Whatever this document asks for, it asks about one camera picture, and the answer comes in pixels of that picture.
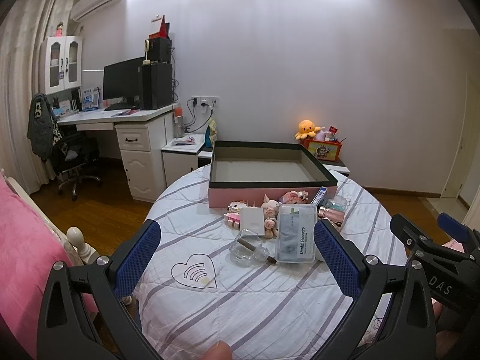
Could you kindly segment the person right hand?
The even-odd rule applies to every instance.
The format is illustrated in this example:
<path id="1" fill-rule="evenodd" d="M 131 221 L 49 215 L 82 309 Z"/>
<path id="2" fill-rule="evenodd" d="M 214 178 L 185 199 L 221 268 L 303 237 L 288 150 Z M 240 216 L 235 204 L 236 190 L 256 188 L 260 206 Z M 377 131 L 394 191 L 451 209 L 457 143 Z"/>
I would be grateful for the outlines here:
<path id="1" fill-rule="evenodd" d="M 436 332 L 462 333 L 465 330 L 465 319 L 456 311 L 433 300 Z"/>

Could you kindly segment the person left hand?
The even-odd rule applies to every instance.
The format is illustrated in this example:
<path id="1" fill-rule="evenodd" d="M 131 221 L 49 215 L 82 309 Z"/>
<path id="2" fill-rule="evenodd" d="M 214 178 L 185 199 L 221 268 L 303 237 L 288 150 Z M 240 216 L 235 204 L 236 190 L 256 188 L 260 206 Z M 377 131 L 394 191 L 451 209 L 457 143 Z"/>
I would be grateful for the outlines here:
<path id="1" fill-rule="evenodd" d="M 201 360 L 232 360 L 233 354 L 230 346 L 223 342 L 218 341 L 215 345 L 202 356 Z"/>

